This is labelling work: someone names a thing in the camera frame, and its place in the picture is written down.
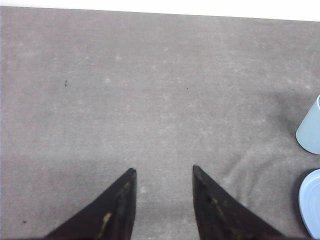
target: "cup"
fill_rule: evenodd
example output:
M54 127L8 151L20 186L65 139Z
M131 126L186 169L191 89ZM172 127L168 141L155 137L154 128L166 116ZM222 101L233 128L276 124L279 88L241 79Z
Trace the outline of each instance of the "cup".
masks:
M320 95L305 115L295 137L305 150L320 155Z

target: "light blue bowl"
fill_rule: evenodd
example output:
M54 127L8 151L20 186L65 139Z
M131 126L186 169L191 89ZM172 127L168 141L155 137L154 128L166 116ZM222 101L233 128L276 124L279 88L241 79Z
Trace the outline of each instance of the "light blue bowl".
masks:
M320 95L295 133L298 143L310 153L320 154Z
M299 190L299 207L306 229L320 239L320 169L303 180Z

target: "light blue cup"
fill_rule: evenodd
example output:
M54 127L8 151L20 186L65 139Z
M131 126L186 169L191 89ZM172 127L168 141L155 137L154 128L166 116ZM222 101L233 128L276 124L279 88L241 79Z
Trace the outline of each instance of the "light blue cup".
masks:
M301 122L295 137L305 150L320 154L320 95Z

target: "white wall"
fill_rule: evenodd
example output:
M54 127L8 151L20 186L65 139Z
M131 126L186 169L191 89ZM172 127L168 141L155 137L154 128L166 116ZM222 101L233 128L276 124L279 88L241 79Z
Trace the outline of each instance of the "white wall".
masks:
M1 0L2 6L320 21L320 0Z

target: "plate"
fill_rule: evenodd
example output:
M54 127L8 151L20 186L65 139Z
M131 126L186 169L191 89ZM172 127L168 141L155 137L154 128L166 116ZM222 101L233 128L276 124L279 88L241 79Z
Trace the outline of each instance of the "plate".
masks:
M303 180L299 190L299 207L311 237L320 239L320 169Z

